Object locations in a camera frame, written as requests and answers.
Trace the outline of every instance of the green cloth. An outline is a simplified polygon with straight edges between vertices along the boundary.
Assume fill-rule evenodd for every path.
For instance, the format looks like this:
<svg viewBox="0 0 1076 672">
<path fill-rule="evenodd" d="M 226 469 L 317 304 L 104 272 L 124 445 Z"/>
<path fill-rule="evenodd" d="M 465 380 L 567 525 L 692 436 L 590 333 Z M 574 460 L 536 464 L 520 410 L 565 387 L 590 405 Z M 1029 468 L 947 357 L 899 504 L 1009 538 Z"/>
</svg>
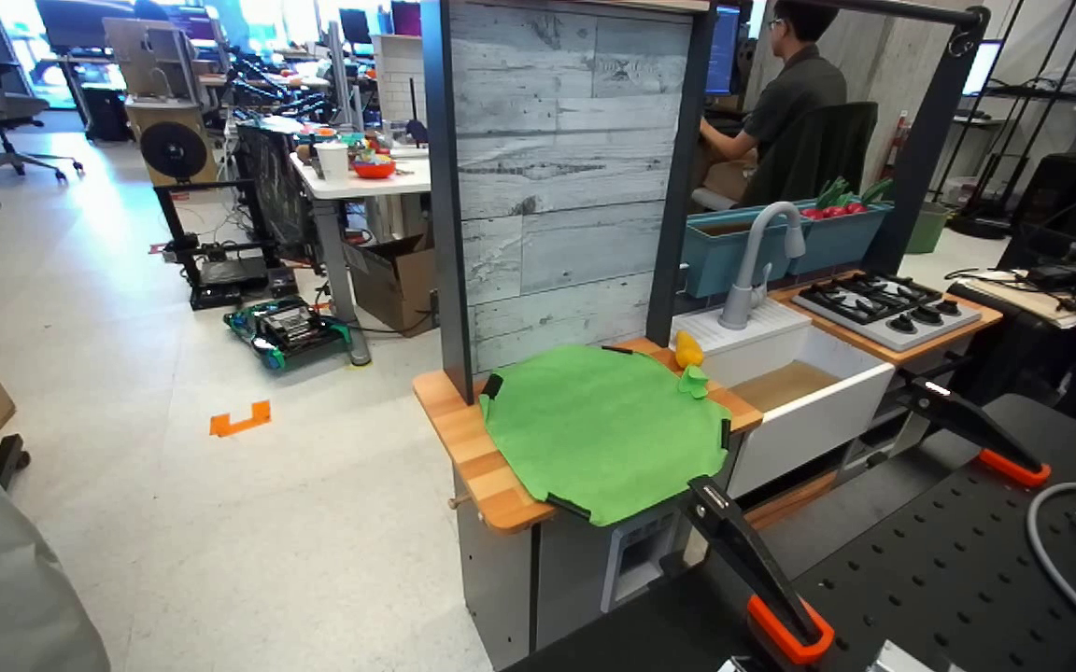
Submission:
<svg viewBox="0 0 1076 672">
<path fill-rule="evenodd" d="M 725 464 L 725 410 L 702 375 L 647 355 L 561 346 L 495 370 L 481 397 L 491 445 L 534 502 L 567 502 L 592 525 L 622 524 Z"/>
</svg>

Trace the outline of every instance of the orange tape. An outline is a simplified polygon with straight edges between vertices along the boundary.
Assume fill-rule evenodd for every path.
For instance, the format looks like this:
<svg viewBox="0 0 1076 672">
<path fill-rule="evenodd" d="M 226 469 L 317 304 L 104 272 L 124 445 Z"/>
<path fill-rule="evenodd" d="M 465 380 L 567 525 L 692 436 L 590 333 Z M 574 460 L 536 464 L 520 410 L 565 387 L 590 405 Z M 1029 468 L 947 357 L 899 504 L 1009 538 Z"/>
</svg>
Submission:
<svg viewBox="0 0 1076 672">
<path fill-rule="evenodd" d="M 1038 469 L 1026 469 L 1022 464 L 1013 464 L 1009 457 L 994 450 L 981 450 L 975 464 L 980 469 L 991 469 L 1021 488 L 1043 488 L 1052 478 L 1051 464 L 1043 464 Z"/>
<path fill-rule="evenodd" d="M 780 625 L 759 594 L 749 594 L 749 601 L 748 601 L 748 621 L 749 621 L 749 628 L 753 628 L 753 630 L 762 635 L 762 642 L 772 645 L 772 655 L 780 655 L 793 670 L 809 670 L 809 665 L 819 665 L 819 660 L 834 650 L 834 642 L 838 642 L 838 628 L 834 628 L 824 618 L 819 618 L 806 601 L 803 601 L 803 608 L 806 608 L 806 621 L 809 621 L 815 630 L 819 630 L 815 642 L 798 642 L 795 630 L 793 630 L 789 625 Z"/>
<path fill-rule="evenodd" d="M 273 405 L 257 399 L 250 405 L 250 417 L 230 417 L 230 413 L 207 413 L 207 436 L 230 436 L 230 432 L 247 432 L 252 427 L 270 427 L 273 423 Z"/>
</svg>

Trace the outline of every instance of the man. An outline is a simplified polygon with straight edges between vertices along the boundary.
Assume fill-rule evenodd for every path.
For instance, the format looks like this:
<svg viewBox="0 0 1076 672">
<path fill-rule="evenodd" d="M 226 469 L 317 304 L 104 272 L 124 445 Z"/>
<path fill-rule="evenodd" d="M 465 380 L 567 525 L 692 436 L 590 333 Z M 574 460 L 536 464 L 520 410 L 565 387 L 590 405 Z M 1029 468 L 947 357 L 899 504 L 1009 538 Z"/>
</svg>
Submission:
<svg viewBox="0 0 1076 672">
<path fill-rule="evenodd" d="M 777 161 L 789 161 L 793 132 L 798 132 L 803 116 L 823 106 L 844 106 L 844 75 L 815 48 L 815 41 L 830 29 L 834 18 L 838 18 L 838 9 L 777 0 L 772 25 L 767 29 L 767 36 L 768 36 L 768 54 L 785 59 L 785 71 L 762 90 L 753 112 L 748 116 L 735 137 L 697 120 L 697 135 L 714 155 L 740 161 L 749 151 L 759 151 L 762 191 L 772 191 L 767 186 L 767 173 L 772 173 Z"/>
</svg>

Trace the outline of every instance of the black shirt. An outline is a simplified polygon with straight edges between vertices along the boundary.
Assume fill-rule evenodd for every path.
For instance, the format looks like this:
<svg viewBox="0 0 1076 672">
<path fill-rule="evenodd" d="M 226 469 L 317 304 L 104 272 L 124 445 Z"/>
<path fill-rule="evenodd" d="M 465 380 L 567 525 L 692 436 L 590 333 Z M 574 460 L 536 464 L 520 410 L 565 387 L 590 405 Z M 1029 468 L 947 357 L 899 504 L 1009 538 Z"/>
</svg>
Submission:
<svg viewBox="0 0 1076 672">
<path fill-rule="evenodd" d="M 785 64 L 748 116 L 744 132 L 759 141 L 759 177 L 744 201 L 795 199 L 789 186 L 798 146 L 795 135 L 803 132 L 806 112 L 824 106 L 844 106 L 844 75 L 809 46 Z"/>
<path fill-rule="evenodd" d="M 762 90 L 748 120 L 748 135 L 767 156 L 772 141 L 795 126 L 809 109 L 844 106 L 844 75 L 809 46 L 795 54 L 785 71 Z"/>
</svg>

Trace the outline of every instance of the white sink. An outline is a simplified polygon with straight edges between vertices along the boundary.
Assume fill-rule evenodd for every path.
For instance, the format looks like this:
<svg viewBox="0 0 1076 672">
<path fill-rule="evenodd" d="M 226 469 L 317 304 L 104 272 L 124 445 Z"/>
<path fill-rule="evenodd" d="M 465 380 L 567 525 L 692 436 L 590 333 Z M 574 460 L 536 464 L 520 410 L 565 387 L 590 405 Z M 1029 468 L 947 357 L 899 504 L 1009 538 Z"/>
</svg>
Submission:
<svg viewBox="0 0 1076 672">
<path fill-rule="evenodd" d="M 744 333 L 717 313 L 678 313 L 706 350 L 714 385 L 762 410 L 762 427 L 735 457 L 727 496 L 749 493 L 830 450 L 859 436 L 880 405 L 891 365 L 815 330 L 806 313 L 762 304 Z"/>
</svg>

